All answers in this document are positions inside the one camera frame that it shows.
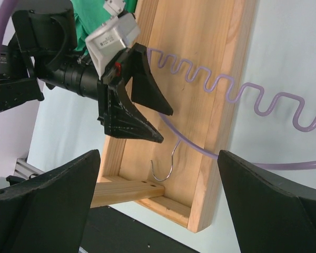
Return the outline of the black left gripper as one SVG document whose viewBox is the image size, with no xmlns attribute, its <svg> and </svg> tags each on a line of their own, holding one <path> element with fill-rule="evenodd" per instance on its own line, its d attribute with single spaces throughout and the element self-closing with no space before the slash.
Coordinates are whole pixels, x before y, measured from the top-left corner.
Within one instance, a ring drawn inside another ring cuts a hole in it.
<svg viewBox="0 0 316 253">
<path fill-rule="evenodd" d="M 137 139 L 162 143 L 164 138 L 131 100 L 165 115 L 173 109 L 158 87 L 149 66 L 147 47 L 136 43 L 131 48 L 131 100 L 126 91 L 130 79 L 122 73 L 129 49 L 119 51 L 97 82 L 98 120 L 104 133 L 118 139 Z"/>
</svg>

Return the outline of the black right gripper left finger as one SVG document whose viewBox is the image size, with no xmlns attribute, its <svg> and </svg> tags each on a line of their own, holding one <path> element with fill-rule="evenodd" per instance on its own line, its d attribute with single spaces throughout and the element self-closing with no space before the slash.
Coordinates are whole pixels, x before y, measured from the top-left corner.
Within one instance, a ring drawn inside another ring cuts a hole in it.
<svg viewBox="0 0 316 253">
<path fill-rule="evenodd" d="M 0 189 L 0 252 L 78 252 L 100 153 Z"/>
</svg>

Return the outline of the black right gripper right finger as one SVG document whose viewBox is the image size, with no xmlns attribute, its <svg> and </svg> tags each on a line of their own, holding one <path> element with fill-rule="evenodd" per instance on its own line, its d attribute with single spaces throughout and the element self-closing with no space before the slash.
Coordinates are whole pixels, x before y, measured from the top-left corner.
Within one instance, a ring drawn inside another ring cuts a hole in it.
<svg viewBox="0 0 316 253">
<path fill-rule="evenodd" d="M 316 189 L 226 150 L 218 167 L 241 252 L 316 252 Z"/>
</svg>

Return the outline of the green tank top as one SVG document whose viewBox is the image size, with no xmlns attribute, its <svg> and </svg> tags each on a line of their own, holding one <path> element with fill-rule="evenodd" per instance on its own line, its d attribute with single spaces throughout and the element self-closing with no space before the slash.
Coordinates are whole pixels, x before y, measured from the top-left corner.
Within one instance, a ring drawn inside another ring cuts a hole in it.
<svg viewBox="0 0 316 253">
<path fill-rule="evenodd" d="M 77 33 L 77 51 L 86 47 L 85 39 L 102 23 L 110 19 L 104 8 L 105 1 L 72 1 Z M 124 10 L 134 15 L 137 1 L 124 1 Z"/>
</svg>

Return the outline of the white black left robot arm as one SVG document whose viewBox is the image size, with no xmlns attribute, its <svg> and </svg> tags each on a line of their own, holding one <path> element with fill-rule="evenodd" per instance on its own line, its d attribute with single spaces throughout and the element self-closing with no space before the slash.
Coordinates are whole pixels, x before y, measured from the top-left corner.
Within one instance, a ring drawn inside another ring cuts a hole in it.
<svg viewBox="0 0 316 253">
<path fill-rule="evenodd" d="M 140 28 L 123 1 L 104 1 L 110 19 L 77 48 L 71 1 L 3 1 L 0 6 L 0 113 L 42 101 L 39 87 L 60 87 L 98 102 L 104 132 L 161 143 L 163 136 L 137 109 L 172 115 L 150 70 Z"/>
</svg>

